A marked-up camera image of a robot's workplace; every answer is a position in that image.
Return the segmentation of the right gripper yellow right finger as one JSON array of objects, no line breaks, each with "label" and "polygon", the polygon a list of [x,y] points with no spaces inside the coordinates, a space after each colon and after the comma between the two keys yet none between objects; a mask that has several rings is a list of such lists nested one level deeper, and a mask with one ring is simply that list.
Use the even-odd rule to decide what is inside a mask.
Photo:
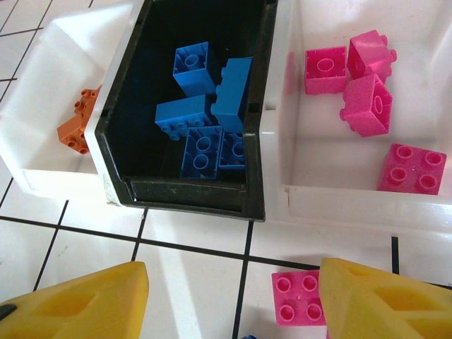
[{"label": "right gripper yellow right finger", "polygon": [[331,338],[450,338],[451,291],[324,258],[319,291]]}]

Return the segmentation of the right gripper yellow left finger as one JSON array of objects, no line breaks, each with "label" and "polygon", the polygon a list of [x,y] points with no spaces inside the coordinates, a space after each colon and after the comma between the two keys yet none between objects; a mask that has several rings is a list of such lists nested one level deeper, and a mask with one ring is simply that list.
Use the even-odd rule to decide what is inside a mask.
[{"label": "right gripper yellow left finger", "polygon": [[1,303],[2,338],[138,338],[148,274],[132,261]]}]

